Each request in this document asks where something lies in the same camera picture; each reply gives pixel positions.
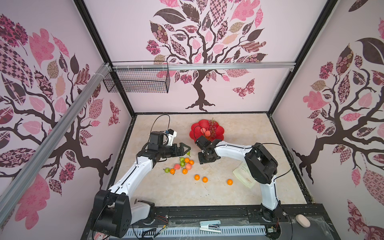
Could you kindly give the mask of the red flower fruit bowl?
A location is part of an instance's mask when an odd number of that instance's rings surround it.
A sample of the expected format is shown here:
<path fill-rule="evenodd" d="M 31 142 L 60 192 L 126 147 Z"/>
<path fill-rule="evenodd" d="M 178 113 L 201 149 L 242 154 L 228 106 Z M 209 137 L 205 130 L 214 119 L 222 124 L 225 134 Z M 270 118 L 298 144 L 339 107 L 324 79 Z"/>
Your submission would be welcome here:
<path fill-rule="evenodd" d="M 225 129 L 215 120 L 200 120 L 191 126 L 189 136 L 196 141 L 199 137 L 205 137 L 213 142 L 214 140 L 224 140 Z"/>

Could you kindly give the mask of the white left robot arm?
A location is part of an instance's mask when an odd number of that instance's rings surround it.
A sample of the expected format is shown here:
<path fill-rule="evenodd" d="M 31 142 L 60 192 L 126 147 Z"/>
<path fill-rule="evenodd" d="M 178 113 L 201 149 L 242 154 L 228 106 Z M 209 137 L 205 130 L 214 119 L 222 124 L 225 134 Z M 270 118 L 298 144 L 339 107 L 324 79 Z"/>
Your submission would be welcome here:
<path fill-rule="evenodd" d="M 136 154 L 131 168 L 107 190 L 95 195 L 91 216 L 92 233 L 122 238 L 130 226 L 151 216 L 154 204 L 146 201 L 135 202 L 133 193 L 145 176 L 162 159 L 183 157 L 191 147 L 174 143 L 177 132 L 151 132 L 148 142 Z"/>

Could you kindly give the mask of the purple fake grape bunch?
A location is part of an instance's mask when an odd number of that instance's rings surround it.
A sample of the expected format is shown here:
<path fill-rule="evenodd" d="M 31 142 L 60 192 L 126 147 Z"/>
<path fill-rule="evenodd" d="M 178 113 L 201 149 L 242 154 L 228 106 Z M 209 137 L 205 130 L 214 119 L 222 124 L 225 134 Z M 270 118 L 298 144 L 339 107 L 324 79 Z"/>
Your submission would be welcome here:
<path fill-rule="evenodd" d="M 209 120 L 209 131 L 211 133 L 211 138 L 213 138 L 213 139 L 216 138 L 216 131 L 217 131 L 218 126 L 219 126 L 219 124 L 217 121 L 215 121 L 214 119 Z"/>

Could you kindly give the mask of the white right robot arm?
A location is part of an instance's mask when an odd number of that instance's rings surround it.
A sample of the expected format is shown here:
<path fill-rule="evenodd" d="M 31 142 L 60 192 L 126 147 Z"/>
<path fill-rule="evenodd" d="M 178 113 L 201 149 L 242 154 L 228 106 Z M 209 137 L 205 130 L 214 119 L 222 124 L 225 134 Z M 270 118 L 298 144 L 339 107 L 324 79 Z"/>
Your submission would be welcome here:
<path fill-rule="evenodd" d="M 276 209 L 279 200 L 276 193 L 276 175 L 278 162 L 261 143 L 241 146 L 222 140 L 209 141 L 199 137 L 195 144 L 201 150 L 198 153 L 200 164 L 213 163 L 223 157 L 243 161 L 253 177 L 260 184 L 262 203 L 261 217 L 272 222 L 277 218 Z"/>

